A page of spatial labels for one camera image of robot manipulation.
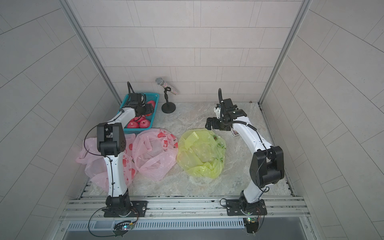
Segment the red apple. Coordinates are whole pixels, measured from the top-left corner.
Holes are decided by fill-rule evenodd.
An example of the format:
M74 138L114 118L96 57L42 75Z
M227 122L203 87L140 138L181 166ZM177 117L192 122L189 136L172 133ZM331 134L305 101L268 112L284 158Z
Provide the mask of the red apple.
M153 109L156 108L156 102L155 101L148 101L147 104L152 105Z
M127 125L126 125L126 128L127 129L137 129L139 128L139 123L138 122L135 122L135 121L131 121L129 122Z
M143 119L139 121L139 127L141 129L147 129L151 126L151 121L147 119Z

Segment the yellow-green plastic bag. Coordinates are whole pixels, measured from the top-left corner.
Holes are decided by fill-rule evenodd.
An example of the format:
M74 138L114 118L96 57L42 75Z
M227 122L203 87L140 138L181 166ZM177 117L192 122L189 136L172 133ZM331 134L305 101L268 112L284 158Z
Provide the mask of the yellow-green plastic bag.
M226 141L206 129L188 130L178 142L177 163L192 177L216 179L226 162Z

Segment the pink plastic bag back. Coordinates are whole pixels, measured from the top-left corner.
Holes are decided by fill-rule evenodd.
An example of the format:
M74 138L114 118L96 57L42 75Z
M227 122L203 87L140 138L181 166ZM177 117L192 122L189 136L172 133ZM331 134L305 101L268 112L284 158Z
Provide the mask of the pink plastic bag back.
M176 164L178 140L164 129L149 129L136 136L133 161L140 174L160 181Z

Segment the pink plastic bag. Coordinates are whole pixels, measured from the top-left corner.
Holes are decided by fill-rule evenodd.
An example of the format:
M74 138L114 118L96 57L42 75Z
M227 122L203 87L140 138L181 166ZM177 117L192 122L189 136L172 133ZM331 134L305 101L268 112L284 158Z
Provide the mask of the pink plastic bag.
M133 143L136 139L135 134L125 135L127 146L123 153L123 171L125 183L129 187L137 173L136 166L133 162L132 149ZM90 178L91 182L107 192L108 189L108 173L107 165L102 156L95 156L89 154L85 148L82 149L76 162L79 164L86 165L85 174Z
M176 164L178 140L164 129L149 129L136 136L133 161L140 174L160 181Z

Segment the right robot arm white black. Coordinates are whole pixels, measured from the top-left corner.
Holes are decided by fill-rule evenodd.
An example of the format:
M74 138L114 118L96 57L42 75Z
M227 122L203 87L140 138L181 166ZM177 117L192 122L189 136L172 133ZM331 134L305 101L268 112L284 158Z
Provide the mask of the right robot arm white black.
M235 131L253 154L249 168L251 181L238 200L226 200L228 215L265 216L267 210L262 195L285 177L284 152L281 147L274 147L260 135L244 110L233 104L231 99L223 99L221 89L218 96L219 103L214 108L216 116L207 118L205 128Z

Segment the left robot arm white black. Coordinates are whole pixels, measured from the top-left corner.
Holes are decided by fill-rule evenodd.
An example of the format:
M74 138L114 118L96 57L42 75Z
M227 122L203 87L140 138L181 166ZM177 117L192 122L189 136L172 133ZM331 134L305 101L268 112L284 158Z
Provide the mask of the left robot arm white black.
M94 156L102 156L107 166L109 190L106 206L101 208L104 216L142 217L145 214L146 201L131 201L125 182L123 158L127 146L124 127L135 117L154 113L152 104L147 103L143 93L136 93L130 82L127 82L128 98L123 107L111 120L95 126L97 130L98 153L86 151Z

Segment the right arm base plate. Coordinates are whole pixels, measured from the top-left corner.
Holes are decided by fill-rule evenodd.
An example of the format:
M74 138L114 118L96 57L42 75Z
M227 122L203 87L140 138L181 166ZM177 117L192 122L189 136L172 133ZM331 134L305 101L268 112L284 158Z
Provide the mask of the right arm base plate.
M227 210L228 216L265 216L268 214L264 200L248 203L245 199L221 199L221 206Z

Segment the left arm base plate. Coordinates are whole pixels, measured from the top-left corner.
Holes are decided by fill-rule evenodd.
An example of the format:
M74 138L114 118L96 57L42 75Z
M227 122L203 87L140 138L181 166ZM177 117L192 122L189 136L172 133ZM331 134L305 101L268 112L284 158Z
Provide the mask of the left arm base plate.
M147 207L148 201L131 201L126 206L106 207L102 211L105 218L140 218L145 216Z

